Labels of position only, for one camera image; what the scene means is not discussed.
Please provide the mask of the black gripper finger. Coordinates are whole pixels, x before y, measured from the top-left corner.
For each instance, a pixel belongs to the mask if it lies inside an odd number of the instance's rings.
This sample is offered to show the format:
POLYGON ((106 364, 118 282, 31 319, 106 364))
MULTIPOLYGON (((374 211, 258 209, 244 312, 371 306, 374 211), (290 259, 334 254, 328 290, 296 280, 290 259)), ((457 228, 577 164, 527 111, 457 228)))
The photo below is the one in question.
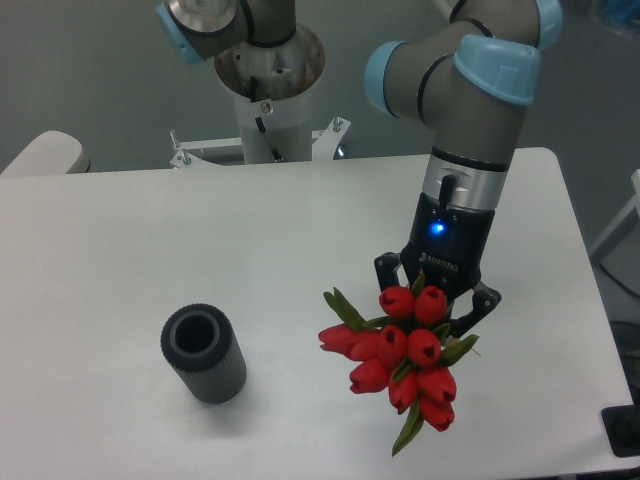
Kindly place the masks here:
POLYGON ((450 335, 461 338, 468 333, 480 321, 495 310, 502 300, 502 295, 495 289, 488 287, 482 281, 473 288, 472 309, 466 315, 450 321, 450 335))
POLYGON ((404 252, 385 252, 374 259, 374 267, 380 291, 389 287, 412 285, 411 278, 406 275, 406 280, 401 283, 398 271, 405 269, 406 255, 404 252))

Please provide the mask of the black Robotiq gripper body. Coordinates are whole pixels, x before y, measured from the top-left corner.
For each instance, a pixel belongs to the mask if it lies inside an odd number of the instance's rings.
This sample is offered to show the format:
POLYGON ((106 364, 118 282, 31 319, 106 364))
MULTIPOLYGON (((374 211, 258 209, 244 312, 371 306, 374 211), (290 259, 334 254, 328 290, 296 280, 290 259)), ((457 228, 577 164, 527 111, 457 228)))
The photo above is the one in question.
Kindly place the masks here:
POLYGON ((407 245, 400 253, 407 279, 420 274, 427 286, 453 301, 481 279, 480 261, 495 212, 456 208, 440 210, 425 194, 419 196, 407 245))

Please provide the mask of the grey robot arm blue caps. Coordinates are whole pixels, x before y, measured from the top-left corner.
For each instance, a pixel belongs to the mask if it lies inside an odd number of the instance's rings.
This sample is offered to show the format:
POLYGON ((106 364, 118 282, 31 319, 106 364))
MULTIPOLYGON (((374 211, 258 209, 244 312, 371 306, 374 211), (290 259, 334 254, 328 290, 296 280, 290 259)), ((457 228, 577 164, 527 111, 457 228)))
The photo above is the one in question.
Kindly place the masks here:
MULTIPOLYGON (((291 1, 164 1, 157 16, 188 63, 212 60, 235 94, 247 163, 308 160, 306 93, 319 80, 324 49, 296 20, 291 1)), ((407 245, 375 261, 381 287, 423 278, 449 301, 472 296, 452 319, 459 337, 485 318, 500 294, 480 261, 526 112, 541 52, 562 30, 556 1, 459 1, 446 27, 417 42, 389 42, 370 56, 364 90, 385 114, 435 133, 407 245)))

